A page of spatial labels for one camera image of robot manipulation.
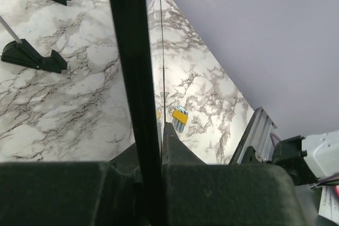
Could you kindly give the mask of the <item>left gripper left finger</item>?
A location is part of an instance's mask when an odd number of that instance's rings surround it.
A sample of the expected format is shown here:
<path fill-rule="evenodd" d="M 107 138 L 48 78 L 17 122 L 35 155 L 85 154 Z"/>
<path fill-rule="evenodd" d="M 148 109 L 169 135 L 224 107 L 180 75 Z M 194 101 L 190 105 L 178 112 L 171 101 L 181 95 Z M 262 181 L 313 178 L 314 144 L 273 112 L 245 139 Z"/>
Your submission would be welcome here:
<path fill-rule="evenodd" d="M 111 161 L 4 162 L 1 225 L 144 225 L 131 145 Z"/>

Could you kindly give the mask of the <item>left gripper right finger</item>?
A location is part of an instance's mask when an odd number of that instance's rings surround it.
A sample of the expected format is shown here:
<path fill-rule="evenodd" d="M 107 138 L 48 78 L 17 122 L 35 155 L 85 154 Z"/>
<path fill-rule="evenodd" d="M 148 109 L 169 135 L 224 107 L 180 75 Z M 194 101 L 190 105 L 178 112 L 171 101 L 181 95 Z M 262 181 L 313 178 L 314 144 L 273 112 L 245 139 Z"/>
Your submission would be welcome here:
<path fill-rule="evenodd" d="M 263 163 L 207 165 L 179 139 L 163 134 L 166 225 L 306 225 L 289 175 Z"/>

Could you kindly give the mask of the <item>white whiteboard black frame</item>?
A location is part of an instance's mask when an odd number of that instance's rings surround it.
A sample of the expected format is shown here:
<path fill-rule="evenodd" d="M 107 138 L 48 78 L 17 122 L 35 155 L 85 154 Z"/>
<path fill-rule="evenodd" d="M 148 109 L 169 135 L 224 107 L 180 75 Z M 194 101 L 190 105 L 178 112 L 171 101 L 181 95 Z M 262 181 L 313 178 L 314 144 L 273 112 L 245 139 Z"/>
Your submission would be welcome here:
<path fill-rule="evenodd" d="M 151 225 L 165 225 L 146 0 L 110 0 Z"/>

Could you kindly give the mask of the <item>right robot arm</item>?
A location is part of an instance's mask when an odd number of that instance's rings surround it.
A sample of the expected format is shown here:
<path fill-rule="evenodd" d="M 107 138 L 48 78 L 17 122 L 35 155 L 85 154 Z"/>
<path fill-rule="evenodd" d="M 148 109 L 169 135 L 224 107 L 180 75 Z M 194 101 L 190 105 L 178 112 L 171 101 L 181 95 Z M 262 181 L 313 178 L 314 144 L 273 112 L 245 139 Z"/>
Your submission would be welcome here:
<path fill-rule="evenodd" d="M 296 186 L 337 186 L 338 131 L 280 141 L 271 163 L 282 167 Z"/>

